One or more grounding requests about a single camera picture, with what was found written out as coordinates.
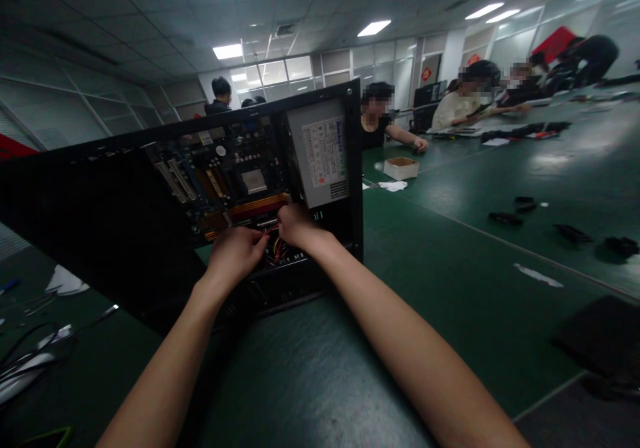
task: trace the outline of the paper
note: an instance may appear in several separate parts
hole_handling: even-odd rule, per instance
[[[380,188],[384,188],[393,193],[394,191],[404,190],[404,188],[407,187],[407,182],[406,181],[381,181],[380,183],[378,183],[378,185],[380,185]]]
[[[509,140],[504,139],[504,138],[494,138],[492,140],[489,141],[485,141],[483,143],[483,145],[486,146],[502,146],[502,145],[506,145],[509,143]]]
[[[522,273],[524,273],[525,275],[530,276],[531,278],[535,278],[538,281],[542,281],[543,283],[548,284],[549,286],[552,286],[554,288],[562,288],[564,285],[554,279],[551,279],[549,277],[546,277],[540,273],[538,273],[535,270],[529,269],[529,268],[525,268],[524,266],[520,265],[519,263],[514,263],[513,266],[515,266],[516,268],[518,268],[518,270],[520,270]]]

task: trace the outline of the forearm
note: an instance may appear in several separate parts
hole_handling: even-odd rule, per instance
[[[480,380],[442,337],[332,235],[308,250],[443,447],[526,447]]]
[[[180,434],[215,316],[224,298],[192,296],[100,438],[98,447],[172,447]]]

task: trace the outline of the black hair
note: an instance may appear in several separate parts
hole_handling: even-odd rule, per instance
[[[453,93],[454,91],[458,90],[458,80],[453,79],[451,80],[449,86],[447,87],[447,92],[448,93]]]
[[[391,99],[394,92],[395,88],[393,87],[393,85],[385,83],[384,81],[372,83],[365,88],[365,91],[362,94],[362,100],[360,100],[360,104],[366,105],[371,98],[376,101],[388,101]]]
[[[575,37],[574,39],[572,39],[570,42],[567,43],[567,48],[573,48],[575,45],[583,42],[584,40],[586,40],[586,38],[584,37]]]
[[[500,84],[502,73],[500,68],[489,60],[480,60],[466,68],[462,68],[460,81],[489,81],[492,87]]]
[[[222,77],[211,80],[211,88],[213,88],[213,96],[216,98],[231,94],[231,85]]]

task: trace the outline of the cardboard box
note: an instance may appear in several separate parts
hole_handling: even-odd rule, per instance
[[[385,161],[384,173],[394,180],[404,180],[407,178],[416,178],[420,163],[410,158],[391,158]]]

